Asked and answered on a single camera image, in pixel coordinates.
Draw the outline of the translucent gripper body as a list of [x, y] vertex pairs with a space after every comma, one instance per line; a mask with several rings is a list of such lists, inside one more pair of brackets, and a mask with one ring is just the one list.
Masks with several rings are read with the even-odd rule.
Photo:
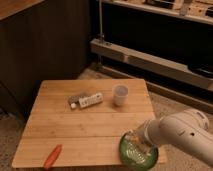
[[150, 151], [150, 147], [146, 145], [136, 133], [135, 130], [130, 130], [125, 134], [125, 139], [131, 142], [142, 153], [147, 154]]

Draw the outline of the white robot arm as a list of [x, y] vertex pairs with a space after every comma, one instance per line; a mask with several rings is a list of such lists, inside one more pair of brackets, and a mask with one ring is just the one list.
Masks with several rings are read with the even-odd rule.
[[158, 149], [170, 144], [213, 167], [213, 134], [208, 129], [208, 118], [196, 109], [147, 120], [123, 135], [120, 156], [130, 167], [148, 170], [157, 162]]

